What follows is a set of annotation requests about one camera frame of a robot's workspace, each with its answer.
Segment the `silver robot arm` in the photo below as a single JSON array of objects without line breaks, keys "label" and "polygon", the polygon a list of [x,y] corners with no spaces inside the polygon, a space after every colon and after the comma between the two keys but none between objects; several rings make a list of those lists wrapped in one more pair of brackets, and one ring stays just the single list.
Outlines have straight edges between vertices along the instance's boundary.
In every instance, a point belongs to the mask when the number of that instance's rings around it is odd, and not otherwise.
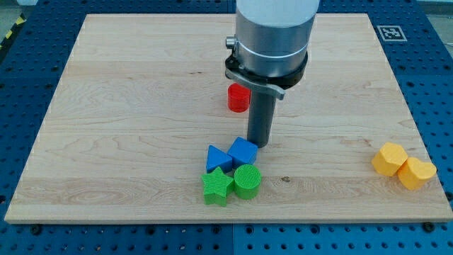
[{"label": "silver robot arm", "polygon": [[304,76],[319,0],[236,2],[235,33],[226,38],[228,79],[251,90],[247,140],[264,147],[275,104]]}]

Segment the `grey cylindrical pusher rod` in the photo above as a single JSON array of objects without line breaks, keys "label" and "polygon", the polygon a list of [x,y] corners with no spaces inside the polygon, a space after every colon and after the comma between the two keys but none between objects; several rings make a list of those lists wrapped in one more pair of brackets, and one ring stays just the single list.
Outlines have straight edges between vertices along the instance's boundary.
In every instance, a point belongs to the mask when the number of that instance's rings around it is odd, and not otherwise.
[{"label": "grey cylindrical pusher rod", "polygon": [[267,145],[273,121],[276,98],[256,91],[251,92],[248,114],[247,140],[258,148]]}]

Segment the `black tool flange with clamp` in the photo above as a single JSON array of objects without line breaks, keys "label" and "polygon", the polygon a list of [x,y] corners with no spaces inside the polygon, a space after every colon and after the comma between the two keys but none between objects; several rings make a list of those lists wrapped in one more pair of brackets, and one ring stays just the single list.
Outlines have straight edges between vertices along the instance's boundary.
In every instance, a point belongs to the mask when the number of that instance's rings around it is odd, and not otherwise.
[{"label": "black tool flange with clamp", "polygon": [[240,68],[240,63],[233,54],[225,60],[225,76],[228,79],[250,89],[282,100],[285,91],[295,86],[304,76],[304,71],[308,63],[309,56],[305,54],[301,65],[292,73],[279,77],[268,77],[254,74],[244,68]]}]

